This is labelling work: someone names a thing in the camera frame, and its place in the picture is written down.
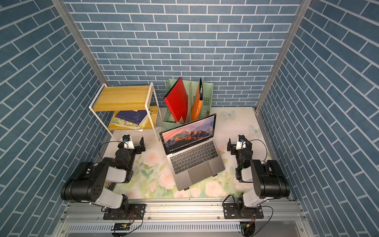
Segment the grey laptop computer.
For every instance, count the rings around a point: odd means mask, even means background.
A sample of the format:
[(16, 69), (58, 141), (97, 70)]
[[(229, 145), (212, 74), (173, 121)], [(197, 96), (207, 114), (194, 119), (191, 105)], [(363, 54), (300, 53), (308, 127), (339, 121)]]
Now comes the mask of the grey laptop computer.
[(216, 117), (212, 114), (159, 134), (179, 191), (225, 170), (214, 138)]

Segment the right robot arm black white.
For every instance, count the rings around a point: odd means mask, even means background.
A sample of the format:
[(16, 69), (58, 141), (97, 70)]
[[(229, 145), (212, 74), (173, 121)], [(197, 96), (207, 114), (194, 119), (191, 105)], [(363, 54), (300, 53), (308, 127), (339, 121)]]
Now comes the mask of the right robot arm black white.
[(290, 185), (278, 161), (253, 159), (252, 142), (246, 140), (244, 135), (240, 135), (235, 144), (229, 141), (227, 151), (236, 158), (237, 181), (253, 185), (236, 202), (240, 215), (252, 214), (266, 201), (289, 197)]

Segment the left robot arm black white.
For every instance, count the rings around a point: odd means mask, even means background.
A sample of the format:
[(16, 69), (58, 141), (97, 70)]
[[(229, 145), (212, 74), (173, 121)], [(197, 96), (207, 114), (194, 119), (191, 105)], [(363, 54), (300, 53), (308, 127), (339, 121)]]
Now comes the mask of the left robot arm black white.
[(105, 183), (129, 183), (134, 174), (136, 155), (146, 150), (144, 138), (134, 146), (129, 134), (117, 141), (115, 158), (104, 157), (99, 163), (81, 162), (61, 189), (63, 200), (89, 202), (102, 206), (106, 211), (127, 213), (128, 197), (105, 187)]

